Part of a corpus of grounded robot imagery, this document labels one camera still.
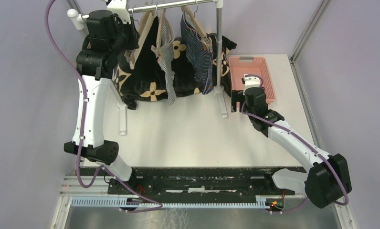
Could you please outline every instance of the plastic basket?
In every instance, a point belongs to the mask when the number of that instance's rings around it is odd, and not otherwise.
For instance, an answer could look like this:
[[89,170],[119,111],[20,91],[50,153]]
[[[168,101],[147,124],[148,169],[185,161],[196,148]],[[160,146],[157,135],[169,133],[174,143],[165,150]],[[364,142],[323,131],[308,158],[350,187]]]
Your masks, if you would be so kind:
[[229,57],[229,67],[231,70],[231,90],[243,90],[243,75],[256,74],[263,78],[267,104],[271,104],[276,99],[272,78],[264,57],[231,56]]

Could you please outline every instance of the wooden hanger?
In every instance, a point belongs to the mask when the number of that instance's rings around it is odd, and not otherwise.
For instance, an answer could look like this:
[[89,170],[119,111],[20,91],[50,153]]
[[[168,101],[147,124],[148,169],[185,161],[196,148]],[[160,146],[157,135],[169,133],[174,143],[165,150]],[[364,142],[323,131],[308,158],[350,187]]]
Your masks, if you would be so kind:
[[199,21],[194,17],[194,13],[191,12],[190,8],[188,6],[182,6],[181,10],[188,15],[188,18],[190,18],[191,23],[194,25],[194,29],[199,33],[203,42],[211,42]]
[[158,35],[156,36],[156,49],[158,50],[158,53],[162,45],[162,30],[163,30],[163,25],[165,24],[165,20],[166,20],[165,13],[166,13],[166,9],[162,10],[162,13],[159,17]]
[[134,69],[135,67],[135,62],[137,61],[139,54],[141,53],[142,46],[144,46],[145,39],[149,34],[149,31],[152,27],[153,21],[156,16],[156,11],[147,11],[141,18],[138,27],[138,33],[140,35],[138,39],[139,48],[135,49],[133,52],[130,53],[127,53],[128,51],[126,51],[126,57],[128,56],[127,60],[129,60],[129,67],[131,69]]

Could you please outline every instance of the white knob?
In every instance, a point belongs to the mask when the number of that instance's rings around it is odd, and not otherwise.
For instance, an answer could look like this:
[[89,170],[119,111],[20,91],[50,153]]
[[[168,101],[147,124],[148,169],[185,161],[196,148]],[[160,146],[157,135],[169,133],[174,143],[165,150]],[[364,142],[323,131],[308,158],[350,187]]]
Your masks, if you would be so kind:
[[81,16],[75,9],[69,9],[68,10],[68,17],[72,20],[73,24],[75,25],[75,28],[77,30],[84,29],[83,22],[81,20]]

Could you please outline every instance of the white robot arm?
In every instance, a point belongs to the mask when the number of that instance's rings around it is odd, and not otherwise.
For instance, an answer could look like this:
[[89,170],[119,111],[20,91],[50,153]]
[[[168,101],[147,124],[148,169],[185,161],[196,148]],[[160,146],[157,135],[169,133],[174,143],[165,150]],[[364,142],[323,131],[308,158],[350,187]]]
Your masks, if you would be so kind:
[[232,97],[232,105],[243,104],[241,112],[249,115],[253,127],[281,145],[307,172],[276,169],[269,173],[274,185],[307,195],[319,208],[349,193],[351,182],[346,159],[340,154],[332,156],[309,143],[278,112],[269,110],[259,76],[245,75],[243,82],[245,90]]
[[[81,156],[105,166],[123,181],[128,181],[132,168],[118,155],[118,143],[104,140],[103,121],[107,91],[112,84],[113,70],[118,64],[117,55],[122,50],[137,48],[139,34],[134,24],[131,24],[126,0],[110,0],[107,8],[89,15],[78,14],[76,10],[68,11],[75,27],[81,30],[86,24],[89,35],[76,58],[87,97],[84,99],[83,87],[79,82],[76,129],[72,141],[64,144],[64,151],[78,154],[81,147]],[[82,122],[84,136],[81,136],[79,129]]]

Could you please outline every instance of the floor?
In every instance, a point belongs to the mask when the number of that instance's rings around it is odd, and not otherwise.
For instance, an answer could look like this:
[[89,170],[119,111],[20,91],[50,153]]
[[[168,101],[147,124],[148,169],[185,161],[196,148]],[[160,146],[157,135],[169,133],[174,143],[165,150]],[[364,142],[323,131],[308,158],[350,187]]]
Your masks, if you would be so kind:
[[[308,141],[308,122],[287,55],[262,55],[267,61],[276,110]],[[227,110],[230,97],[225,95]],[[229,112],[220,116],[215,93],[166,100],[139,102],[128,110],[127,135],[119,135],[117,99],[110,90],[104,116],[105,140],[119,144],[119,155],[133,167],[272,167],[300,166],[279,144],[257,132],[248,117]],[[98,166],[85,161],[85,166]]]
[[[293,208],[301,199],[287,199]],[[71,207],[66,229],[341,229],[336,209],[324,209],[307,202],[300,210],[273,214],[263,209],[164,208],[126,214],[116,208]]]

